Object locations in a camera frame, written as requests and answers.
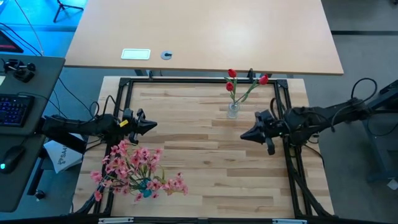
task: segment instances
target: light wood desk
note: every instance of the light wood desk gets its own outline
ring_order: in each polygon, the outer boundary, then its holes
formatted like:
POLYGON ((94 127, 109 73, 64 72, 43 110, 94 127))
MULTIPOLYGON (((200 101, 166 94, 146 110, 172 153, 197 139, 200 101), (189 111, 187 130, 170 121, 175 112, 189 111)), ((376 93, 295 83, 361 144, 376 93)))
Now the light wood desk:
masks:
MULTIPOLYGON (((116 96, 119 79, 104 77, 100 108, 108 95, 116 96)), ((307 106, 303 80, 288 81, 292 106, 307 106)), ((243 86, 240 84, 237 94, 246 91, 243 86)), ((139 203, 134 203, 133 196, 115 195, 112 216, 293 217, 282 141, 274 138, 276 153, 269 156, 265 146, 239 138, 254 125, 254 112, 268 109, 273 97, 272 85, 260 86, 243 103, 238 119, 227 119, 231 99, 224 84, 135 83, 131 108, 142 108, 147 119, 158 122, 153 130, 139 136, 140 144, 165 149, 161 164, 170 177, 183 172, 189 194, 167 197, 162 192, 158 199, 139 203)), ((112 104, 107 112, 113 112, 112 104)), ((319 150, 317 145, 310 146, 319 150)), ((96 188, 90 171, 101 169, 104 150, 105 145, 101 145, 85 154, 73 199, 76 209, 96 188)), ((302 159, 308 188, 333 213, 322 160, 305 148, 302 159)))
POLYGON ((321 0, 89 0, 66 67, 342 75, 321 0), (122 60, 150 49, 149 60, 122 60), (170 60, 161 59, 171 50, 170 60))

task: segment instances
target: white sticker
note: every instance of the white sticker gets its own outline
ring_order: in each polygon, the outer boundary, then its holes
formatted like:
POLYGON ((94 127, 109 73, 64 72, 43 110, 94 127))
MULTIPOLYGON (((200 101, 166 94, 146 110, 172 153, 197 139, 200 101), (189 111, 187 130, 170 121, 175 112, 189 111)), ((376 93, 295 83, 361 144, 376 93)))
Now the white sticker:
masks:
POLYGON ((149 49, 123 49, 122 59, 128 60, 148 60, 150 57, 149 49))

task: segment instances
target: pink artificial flowers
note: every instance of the pink artificial flowers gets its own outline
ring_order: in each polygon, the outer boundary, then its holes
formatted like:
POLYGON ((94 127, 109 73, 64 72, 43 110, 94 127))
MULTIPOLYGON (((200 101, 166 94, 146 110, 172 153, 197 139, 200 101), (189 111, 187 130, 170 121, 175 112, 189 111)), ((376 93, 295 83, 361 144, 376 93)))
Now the pink artificial flowers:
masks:
MULTIPOLYGON (((97 184, 113 191, 114 194, 135 195, 135 202, 139 202, 144 196, 148 197, 148 190, 152 198, 159 197, 159 190, 164 190, 167 195, 175 192, 188 194, 188 187, 181 172, 174 179, 165 180, 164 170, 159 165, 163 149, 151 151, 146 147, 139 147, 130 154, 128 149, 127 140, 121 141, 117 146, 112 146, 110 156, 105 156, 101 161, 105 165, 105 175, 102 176, 100 171, 92 171, 90 177, 97 184), (162 169, 161 177, 155 174, 157 169, 162 169)), ((102 198, 99 191, 95 191, 94 196, 96 201, 102 198)))

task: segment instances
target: computer mouse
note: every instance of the computer mouse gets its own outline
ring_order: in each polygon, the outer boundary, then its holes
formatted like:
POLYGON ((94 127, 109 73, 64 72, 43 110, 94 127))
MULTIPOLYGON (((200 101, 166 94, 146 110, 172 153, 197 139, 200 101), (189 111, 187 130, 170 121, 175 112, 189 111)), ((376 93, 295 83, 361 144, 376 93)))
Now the computer mouse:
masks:
POLYGON ((24 146, 12 146, 6 151, 0 160, 0 172, 9 174, 17 167, 22 155, 24 155, 26 148, 24 146))

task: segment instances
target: flower bouquet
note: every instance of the flower bouquet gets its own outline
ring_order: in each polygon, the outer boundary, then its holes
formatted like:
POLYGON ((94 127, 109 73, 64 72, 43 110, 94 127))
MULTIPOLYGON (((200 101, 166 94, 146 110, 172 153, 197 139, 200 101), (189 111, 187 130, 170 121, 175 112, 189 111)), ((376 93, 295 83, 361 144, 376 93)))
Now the flower bouquet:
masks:
MULTIPOLYGON (((90 177, 114 194, 135 195, 135 202, 146 197, 157 198, 159 190, 164 190, 167 195, 174 192, 188 194, 181 172, 174 179, 165 180, 164 169, 159 165, 163 149, 151 153, 146 147, 138 147, 130 154, 128 147, 126 140, 112 146, 111 157, 105 156, 102 160, 106 165, 105 175, 92 171, 90 177), (155 174, 159 167, 162 169, 161 177, 155 174)), ((96 201, 100 201, 102 193, 96 190, 94 196, 96 201)))
POLYGON ((245 94, 243 96, 241 96, 239 99, 235 100, 235 96, 236 96, 236 85, 238 84, 238 79, 236 78, 236 71, 233 69, 229 69, 228 70, 228 75, 229 77, 233 78, 230 79, 228 77, 224 77, 226 82, 226 89, 229 91, 230 93, 230 97, 232 99, 232 103, 229 104, 228 107, 228 117, 229 118, 236 118, 238 116, 238 111, 240 109, 240 104, 239 101, 241 101, 242 103, 246 101, 246 99, 249 96, 249 93, 255 89, 257 86, 259 85, 265 85, 268 83, 268 75, 265 74, 263 77, 261 77, 260 79, 258 79, 258 84, 257 84, 257 80, 254 80, 253 83, 251 84, 251 86, 249 87, 249 89, 245 92, 245 94))

